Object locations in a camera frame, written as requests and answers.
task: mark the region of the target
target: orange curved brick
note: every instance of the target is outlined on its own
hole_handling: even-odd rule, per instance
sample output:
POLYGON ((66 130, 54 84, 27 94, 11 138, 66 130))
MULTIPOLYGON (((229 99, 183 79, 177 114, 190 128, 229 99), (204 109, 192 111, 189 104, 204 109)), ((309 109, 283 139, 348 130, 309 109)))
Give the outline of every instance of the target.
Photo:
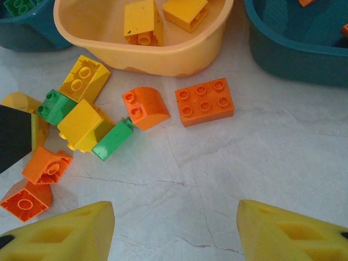
POLYGON ((315 2, 316 0, 299 0, 299 3, 302 7, 306 7, 310 4, 312 4, 313 2, 315 2))
POLYGON ((343 34, 344 37, 348 38, 348 24, 342 27, 341 34, 343 34))
POLYGON ((62 150, 53 153, 39 147, 22 174, 33 184, 58 183, 71 161, 72 157, 62 150))
POLYGON ((151 87, 138 87, 122 95, 132 123, 143 131, 170 118, 161 94, 151 87))
POLYGON ((52 191, 48 184, 34 185, 23 179, 12 186, 0 206, 26 222, 48 209, 51 203, 52 191))

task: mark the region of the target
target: orange brick in bin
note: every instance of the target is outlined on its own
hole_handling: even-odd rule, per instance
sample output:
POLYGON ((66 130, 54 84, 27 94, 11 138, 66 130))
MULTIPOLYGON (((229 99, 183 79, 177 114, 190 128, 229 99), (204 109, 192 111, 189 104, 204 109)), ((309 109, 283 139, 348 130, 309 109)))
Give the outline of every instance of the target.
POLYGON ((341 33, 344 37, 348 38, 348 24, 342 27, 341 33))

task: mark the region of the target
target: orange 2x3 brick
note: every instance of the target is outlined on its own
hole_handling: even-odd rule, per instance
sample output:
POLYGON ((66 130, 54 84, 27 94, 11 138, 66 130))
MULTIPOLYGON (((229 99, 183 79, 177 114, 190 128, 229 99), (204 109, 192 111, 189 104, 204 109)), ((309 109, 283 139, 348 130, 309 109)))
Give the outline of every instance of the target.
POLYGON ((226 78, 175 91, 180 120, 184 127, 214 121, 234 114, 226 78))

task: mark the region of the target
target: yellow plastic tub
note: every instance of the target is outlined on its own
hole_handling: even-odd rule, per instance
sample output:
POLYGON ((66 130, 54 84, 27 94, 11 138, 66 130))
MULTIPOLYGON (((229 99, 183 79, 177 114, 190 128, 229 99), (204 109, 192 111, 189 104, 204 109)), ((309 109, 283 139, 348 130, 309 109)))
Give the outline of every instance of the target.
POLYGON ((164 46, 137 46, 123 36, 125 5, 137 0, 56 0, 54 21, 70 43, 89 50, 105 64, 122 70, 188 76, 206 68, 217 56, 234 0, 209 1, 209 14, 193 33, 164 19, 164 46))

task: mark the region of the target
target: green brick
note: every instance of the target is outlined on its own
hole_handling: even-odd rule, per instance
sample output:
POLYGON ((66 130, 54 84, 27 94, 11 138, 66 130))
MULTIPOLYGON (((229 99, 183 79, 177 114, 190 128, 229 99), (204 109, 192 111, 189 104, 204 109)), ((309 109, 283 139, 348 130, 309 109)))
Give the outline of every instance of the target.
POLYGON ((92 149, 102 161, 106 161, 133 133, 134 125, 131 118, 120 121, 107 135, 92 149))
POLYGON ((24 15, 35 7, 31 0, 7 0, 4 5, 13 17, 24 15))
POLYGON ((46 95, 46 99, 38 107, 36 114, 50 124, 57 126, 76 105, 75 101, 56 90, 52 90, 46 95))

